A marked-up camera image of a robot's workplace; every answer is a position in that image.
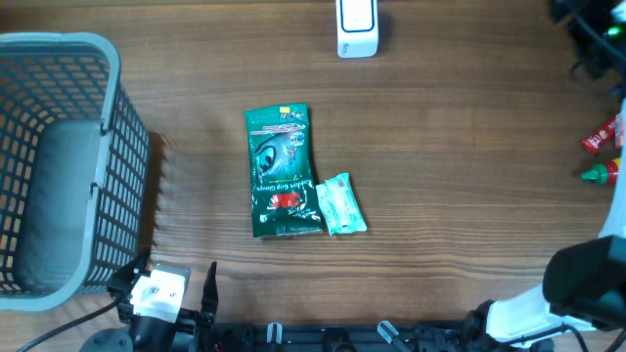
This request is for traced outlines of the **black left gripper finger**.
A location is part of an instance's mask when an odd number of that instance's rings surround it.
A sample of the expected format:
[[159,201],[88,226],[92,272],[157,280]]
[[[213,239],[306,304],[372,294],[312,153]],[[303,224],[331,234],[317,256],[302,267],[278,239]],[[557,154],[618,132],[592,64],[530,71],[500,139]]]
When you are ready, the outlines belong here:
[[206,274],[202,288],[201,312],[206,315],[215,315],[219,303],[216,282],[217,262],[213,261]]
[[108,283],[107,291],[111,296],[127,296],[136,282],[146,273],[146,266],[151,251],[147,248],[134,259],[115,271]]

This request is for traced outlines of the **red coffee stick sachet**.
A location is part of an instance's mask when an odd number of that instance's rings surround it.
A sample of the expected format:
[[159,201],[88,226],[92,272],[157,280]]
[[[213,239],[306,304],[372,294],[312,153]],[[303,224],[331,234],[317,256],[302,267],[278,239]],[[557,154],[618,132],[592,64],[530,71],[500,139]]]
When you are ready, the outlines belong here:
[[582,146],[587,152],[592,154],[597,153],[603,145],[615,136],[616,117],[617,115],[614,115],[608,119],[594,133],[582,141]]

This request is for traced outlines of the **green gloves package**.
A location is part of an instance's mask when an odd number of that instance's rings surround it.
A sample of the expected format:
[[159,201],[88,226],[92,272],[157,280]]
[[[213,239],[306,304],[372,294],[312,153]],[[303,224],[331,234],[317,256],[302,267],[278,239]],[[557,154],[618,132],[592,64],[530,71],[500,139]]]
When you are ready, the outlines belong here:
[[308,105],[246,110],[253,236],[291,237],[323,231],[310,161]]

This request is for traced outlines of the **orange sauce bottle green cap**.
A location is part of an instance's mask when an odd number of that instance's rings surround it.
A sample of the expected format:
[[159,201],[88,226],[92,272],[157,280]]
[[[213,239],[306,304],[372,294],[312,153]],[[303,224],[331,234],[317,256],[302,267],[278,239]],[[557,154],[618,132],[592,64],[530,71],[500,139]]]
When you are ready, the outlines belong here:
[[580,179],[598,185],[613,186],[617,182],[621,158],[614,158],[609,161],[593,165],[589,170],[580,175]]

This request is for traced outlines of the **teal wet wipes pack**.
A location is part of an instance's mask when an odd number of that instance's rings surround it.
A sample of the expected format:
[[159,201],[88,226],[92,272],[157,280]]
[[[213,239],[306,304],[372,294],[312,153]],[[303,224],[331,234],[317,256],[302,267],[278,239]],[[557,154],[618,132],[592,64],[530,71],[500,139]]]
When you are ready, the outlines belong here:
[[317,185],[316,193],[331,236],[368,230],[347,172]]

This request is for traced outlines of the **small red white carton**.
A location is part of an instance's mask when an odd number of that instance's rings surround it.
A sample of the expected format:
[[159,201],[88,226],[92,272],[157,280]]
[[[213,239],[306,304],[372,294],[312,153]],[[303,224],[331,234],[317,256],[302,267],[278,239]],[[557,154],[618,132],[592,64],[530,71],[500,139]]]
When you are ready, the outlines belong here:
[[615,135],[614,144],[616,148],[622,148],[625,146],[626,140],[626,118],[625,111],[621,111],[615,119]]

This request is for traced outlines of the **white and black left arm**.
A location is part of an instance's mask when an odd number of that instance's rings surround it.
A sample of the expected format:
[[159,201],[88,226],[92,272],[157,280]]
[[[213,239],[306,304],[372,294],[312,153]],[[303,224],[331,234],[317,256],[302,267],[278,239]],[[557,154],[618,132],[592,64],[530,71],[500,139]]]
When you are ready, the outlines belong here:
[[201,308],[183,306],[191,269],[169,262],[147,268],[145,250],[122,266],[108,283],[113,307],[124,324],[94,333],[83,351],[218,351],[211,341],[219,295],[217,263],[212,262],[202,287]]

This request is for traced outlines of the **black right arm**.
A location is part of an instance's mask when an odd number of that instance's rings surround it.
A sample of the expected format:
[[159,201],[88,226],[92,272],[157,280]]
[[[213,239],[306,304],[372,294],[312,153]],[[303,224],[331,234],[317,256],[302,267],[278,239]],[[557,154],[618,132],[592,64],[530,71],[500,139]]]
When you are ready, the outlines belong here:
[[[612,71],[619,78],[606,91],[625,99],[625,4],[619,0],[553,1],[550,13],[574,45],[576,63],[593,80]],[[600,162],[581,180],[614,189],[597,238],[559,250],[538,286],[515,297],[486,301],[461,325],[434,332],[447,351],[551,351],[558,335],[572,333],[581,350],[585,331],[616,331],[608,345],[625,343],[625,157]]]

